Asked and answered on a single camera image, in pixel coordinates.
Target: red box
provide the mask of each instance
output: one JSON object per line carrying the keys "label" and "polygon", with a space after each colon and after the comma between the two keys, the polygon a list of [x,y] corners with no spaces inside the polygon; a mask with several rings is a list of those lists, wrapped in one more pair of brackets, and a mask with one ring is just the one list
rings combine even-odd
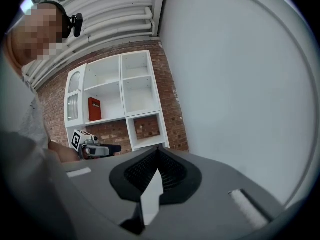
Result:
{"label": "red box", "polygon": [[100,100],[89,98],[89,121],[101,120],[101,103]]}

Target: cubby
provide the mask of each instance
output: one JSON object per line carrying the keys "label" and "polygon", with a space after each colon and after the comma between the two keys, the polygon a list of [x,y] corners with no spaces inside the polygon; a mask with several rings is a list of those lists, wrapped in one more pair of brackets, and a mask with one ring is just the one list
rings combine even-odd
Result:
{"label": "cubby", "polygon": [[122,55],[121,60],[123,79],[151,76],[152,74],[148,54],[145,51]]}
{"label": "cubby", "polygon": [[[90,121],[89,98],[100,101],[101,119]],[[137,137],[135,119],[156,116],[159,135]],[[148,50],[84,64],[69,72],[64,96],[64,124],[73,130],[126,119],[133,151],[163,144],[169,148],[154,69]]]}
{"label": "cubby", "polygon": [[151,76],[124,79],[122,87],[127,116],[159,110],[157,90]]}

